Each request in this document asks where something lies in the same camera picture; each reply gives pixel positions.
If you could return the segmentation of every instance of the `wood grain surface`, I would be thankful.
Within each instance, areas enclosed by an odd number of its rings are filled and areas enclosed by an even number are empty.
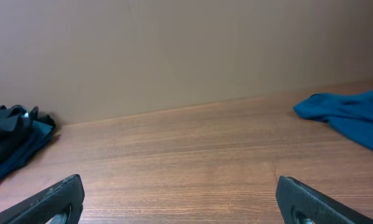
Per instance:
[[[371,88],[350,83],[64,126],[0,183],[0,211],[80,174],[80,223],[283,223],[275,189],[287,175],[373,218],[373,152],[292,110],[314,93]]]

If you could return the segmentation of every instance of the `wall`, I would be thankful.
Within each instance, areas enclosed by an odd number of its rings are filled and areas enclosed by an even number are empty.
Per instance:
[[[373,78],[373,0],[0,0],[0,105],[75,123]]]

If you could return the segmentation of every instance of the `beige wall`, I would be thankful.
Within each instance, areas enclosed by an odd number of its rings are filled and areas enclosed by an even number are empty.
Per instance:
[[[0,0],[0,105],[74,123],[373,78],[373,0]]]

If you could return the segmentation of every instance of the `cloth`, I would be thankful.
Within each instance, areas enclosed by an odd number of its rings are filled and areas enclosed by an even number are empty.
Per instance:
[[[314,94],[294,110],[301,118],[328,122],[347,138],[373,150],[373,90],[358,95]]]
[[[27,165],[52,138],[55,122],[49,115],[38,118],[39,108],[0,106],[0,180]]]

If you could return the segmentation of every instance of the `blue cloth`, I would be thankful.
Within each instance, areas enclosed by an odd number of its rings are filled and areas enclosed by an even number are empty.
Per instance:
[[[0,180],[11,172],[27,165],[34,154],[42,149],[53,137],[53,126],[33,121],[28,139],[8,159],[0,164]]]
[[[373,90],[349,96],[314,94],[294,110],[301,118],[328,122],[347,138],[373,150]]]

